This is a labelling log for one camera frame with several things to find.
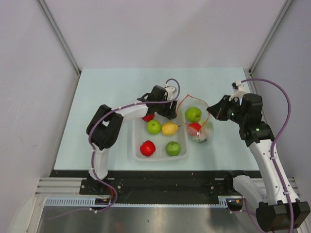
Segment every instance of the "green apple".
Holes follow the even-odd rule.
[[[150,134],[158,134],[161,131],[161,124],[157,120],[150,120],[147,124],[147,131]]]
[[[185,112],[185,117],[188,121],[194,123],[198,122],[201,119],[202,112],[197,107],[190,107]]]
[[[166,145],[165,150],[169,156],[177,156],[180,153],[180,144],[171,141]]]

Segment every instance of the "metal floor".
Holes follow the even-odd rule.
[[[54,220],[76,207],[44,207],[38,233],[257,233],[247,213],[222,208],[114,207],[86,210]]]

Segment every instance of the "light blue table surface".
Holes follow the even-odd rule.
[[[98,107],[112,108],[134,102],[163,86],[168,78],[181,85],[180,99],[187,94],[216,104],[224,94],[232,94],[231,83],[245,79],[242,68],[127,68],[83,69],[74,96],[55,170],[88,170],[92,149],[86,128]],[[188,158],[145,162],[134,158],[132,123],[125,123],[111,148],[109,170],[258,170],[256,161],[240,139],[239,127],[231,121],[213,121],[215,133],[210,145],[190,141]]]

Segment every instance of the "red apple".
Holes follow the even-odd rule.
[[[150,120],[153,120],[155,118],[154,114],[150,114],[150,115],[146,115],[144,117],[142,117],[141,119],[143,119],[144,121],[148,122]]]
[[[156,146],[152,141],[145,141],[141,146],[140,146],[140,152],[149,157],[151,156],[156,150]]]
[[[197,122],[195,123],[191,123],[190,125],[188,125],[187,127],[187,132],[191,135],[191,136],[197,136],[197,132],[201,131],[201,125]]]

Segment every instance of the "clear plastic bag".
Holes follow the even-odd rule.
[[[187,95],[177,107],[177,118],[187,126],[188,135],[199,143],[210,142],[214,133],[208,103]]]

